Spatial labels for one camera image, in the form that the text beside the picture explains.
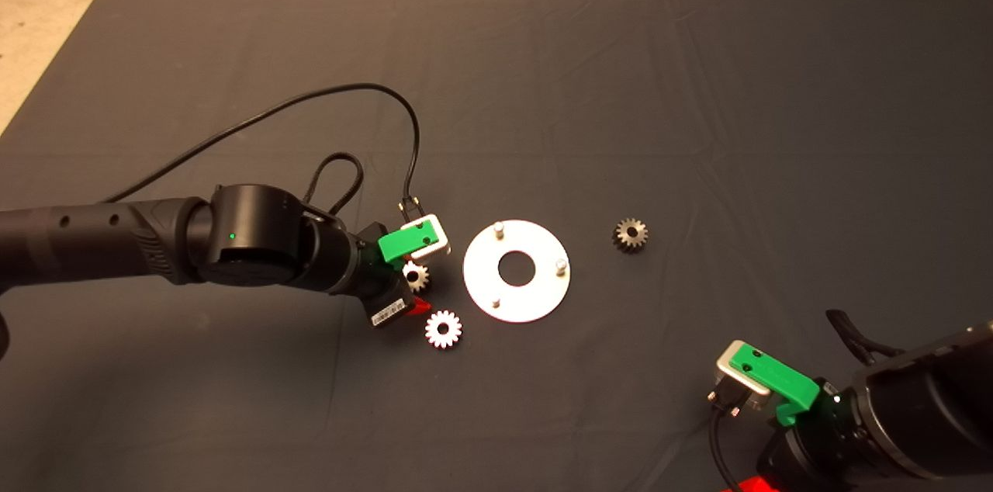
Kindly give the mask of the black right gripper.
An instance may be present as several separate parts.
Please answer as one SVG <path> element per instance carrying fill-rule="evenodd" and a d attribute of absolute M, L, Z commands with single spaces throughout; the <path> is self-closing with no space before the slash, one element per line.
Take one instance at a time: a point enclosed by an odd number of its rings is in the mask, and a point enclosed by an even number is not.
<path fill-rule="evenodd" d="M 816 400 L 793 425 L 773 433 L 756 460 L 762 478 L 723 492 L 855 490 L 859 420 L 857 400 Z"/>

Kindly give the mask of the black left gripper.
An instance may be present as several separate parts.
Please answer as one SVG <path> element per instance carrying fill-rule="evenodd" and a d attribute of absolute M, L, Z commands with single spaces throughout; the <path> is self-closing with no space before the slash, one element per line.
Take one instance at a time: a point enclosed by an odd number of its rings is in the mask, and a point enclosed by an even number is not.
<path fill-rule="evenodd" d="M 365 317 L 372 328 L 380 329 L 407 316 L 421 316 L 432 311 L 426 299 L 412 301 L 407 278 L 387 262 L 379 246 L 387 235 L 384 224 L 372 222 L 355 235 L 357 266 L 351 276 L 351 296 L 361 301 Z"/>

